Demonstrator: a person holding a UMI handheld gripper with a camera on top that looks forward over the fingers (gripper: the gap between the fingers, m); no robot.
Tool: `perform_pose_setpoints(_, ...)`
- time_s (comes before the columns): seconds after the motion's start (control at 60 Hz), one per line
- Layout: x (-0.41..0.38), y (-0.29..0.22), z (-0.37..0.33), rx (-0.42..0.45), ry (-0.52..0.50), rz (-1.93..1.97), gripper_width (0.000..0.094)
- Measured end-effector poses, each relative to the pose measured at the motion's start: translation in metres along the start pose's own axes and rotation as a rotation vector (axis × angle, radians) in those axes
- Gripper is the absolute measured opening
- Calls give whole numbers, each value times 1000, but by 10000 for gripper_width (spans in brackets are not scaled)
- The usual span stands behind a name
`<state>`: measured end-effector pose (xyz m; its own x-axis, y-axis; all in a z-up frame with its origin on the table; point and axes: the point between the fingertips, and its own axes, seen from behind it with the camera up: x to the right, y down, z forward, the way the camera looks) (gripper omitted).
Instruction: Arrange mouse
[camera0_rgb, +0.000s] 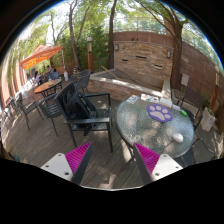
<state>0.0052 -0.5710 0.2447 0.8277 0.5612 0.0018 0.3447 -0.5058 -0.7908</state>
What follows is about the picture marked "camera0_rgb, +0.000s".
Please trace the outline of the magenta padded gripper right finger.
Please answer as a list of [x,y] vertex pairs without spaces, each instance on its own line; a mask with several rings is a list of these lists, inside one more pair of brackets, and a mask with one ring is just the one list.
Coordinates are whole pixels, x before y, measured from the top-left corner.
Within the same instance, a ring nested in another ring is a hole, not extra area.
[[159,155],[138,143],[133,145],[133,151],[145,185],[182,169],[168,154]]

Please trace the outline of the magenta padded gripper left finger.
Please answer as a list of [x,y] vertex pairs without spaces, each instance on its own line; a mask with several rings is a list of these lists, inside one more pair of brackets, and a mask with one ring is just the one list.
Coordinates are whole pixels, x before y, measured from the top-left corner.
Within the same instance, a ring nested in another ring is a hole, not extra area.
[[79,185],[82,181],[91,153],[92,144],[87,143],[73,149],[67,154],[57,153],[42,166],[42,169]]

